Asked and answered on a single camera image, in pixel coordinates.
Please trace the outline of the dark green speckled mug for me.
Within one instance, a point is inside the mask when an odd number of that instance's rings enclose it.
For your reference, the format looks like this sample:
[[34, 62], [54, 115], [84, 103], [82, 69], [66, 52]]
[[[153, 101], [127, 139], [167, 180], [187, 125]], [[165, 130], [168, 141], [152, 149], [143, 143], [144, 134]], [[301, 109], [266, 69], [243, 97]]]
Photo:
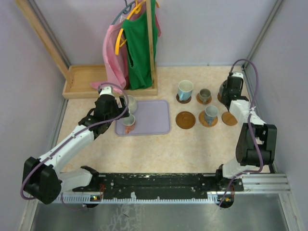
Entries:
[[227, 88], [227, 80], [225, 80], [219, 87], [219, 94], [221, 97], [227, 95], [228, 88]]

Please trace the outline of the orange printed mug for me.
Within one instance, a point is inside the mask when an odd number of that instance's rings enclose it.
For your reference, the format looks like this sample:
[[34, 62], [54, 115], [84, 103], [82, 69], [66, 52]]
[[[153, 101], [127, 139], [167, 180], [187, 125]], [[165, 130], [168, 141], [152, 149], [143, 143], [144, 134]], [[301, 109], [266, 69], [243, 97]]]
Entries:
[[122, 119], [122, 124], [125, 127], [125, 133], [129, 134], [131, 131], [135, 129], [136, 126], [136, 118], [134, 115], [129, 115]]

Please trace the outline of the small olive green cup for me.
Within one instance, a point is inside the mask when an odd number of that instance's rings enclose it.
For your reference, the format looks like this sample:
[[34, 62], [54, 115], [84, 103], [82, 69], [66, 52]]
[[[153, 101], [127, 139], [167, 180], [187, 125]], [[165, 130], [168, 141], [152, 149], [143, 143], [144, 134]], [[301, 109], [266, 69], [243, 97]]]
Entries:
[[209, 89], [201, 89], [200, 90], [200, 98], [205, 103], [209, 97], [211, 96], [211, 91]]

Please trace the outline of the grey blue printed mug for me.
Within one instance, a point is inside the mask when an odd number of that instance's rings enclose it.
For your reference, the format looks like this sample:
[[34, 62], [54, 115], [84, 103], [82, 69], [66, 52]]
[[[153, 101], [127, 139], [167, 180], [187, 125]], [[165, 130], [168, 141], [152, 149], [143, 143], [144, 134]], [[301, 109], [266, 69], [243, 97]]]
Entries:
[[218, 108], [214, 105], [209, 105], [205, 108], [205, 122], [212, 125], [214, 119], [218, 116]]

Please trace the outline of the light blue mug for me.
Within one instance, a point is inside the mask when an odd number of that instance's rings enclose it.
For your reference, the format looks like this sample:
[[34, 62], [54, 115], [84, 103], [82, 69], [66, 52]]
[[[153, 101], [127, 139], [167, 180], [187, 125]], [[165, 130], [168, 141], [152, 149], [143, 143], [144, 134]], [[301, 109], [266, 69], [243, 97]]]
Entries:
[[178, 96], [180, 101], [186, 101], [191, 97], [193, 83], [189, 80], [182, 80], [178, 85]]

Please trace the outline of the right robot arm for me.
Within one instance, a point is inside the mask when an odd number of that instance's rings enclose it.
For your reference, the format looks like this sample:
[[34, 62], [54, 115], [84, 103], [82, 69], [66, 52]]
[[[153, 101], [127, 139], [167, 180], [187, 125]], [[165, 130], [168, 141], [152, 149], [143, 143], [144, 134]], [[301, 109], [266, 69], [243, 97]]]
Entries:
[[216, 187], [222, 191], [232, 185], [233, 178], [261, 172], [265, 165], [273, 164], [275, 157], [277, 127], [256, 114], [249, 99], [242, 95], [243, 85], [242, 73], [229, 72], [219, 88], [220, 102], [241, 125], [235, 157], [219, 167], [221, 174], [215, 178]]

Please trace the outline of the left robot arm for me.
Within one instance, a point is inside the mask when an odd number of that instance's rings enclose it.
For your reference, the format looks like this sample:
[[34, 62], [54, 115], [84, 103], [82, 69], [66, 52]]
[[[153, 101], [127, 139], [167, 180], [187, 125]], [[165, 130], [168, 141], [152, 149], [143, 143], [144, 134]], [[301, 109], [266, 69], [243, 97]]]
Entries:
[[98, 172], [90, 167], [62, 171], [85, 146], [104, 134], [113, 121], [129, 116], [129, 99], [122, 87], [103, 82], [98, 86], [98, 93], [95, 107], [64, 140], [40, 157], [30, 157], [25, 161], [20, 188], [24, 200], [38, 199], [48, 205], [66, 191], [78, 187], [90, 191], [99, 188]]

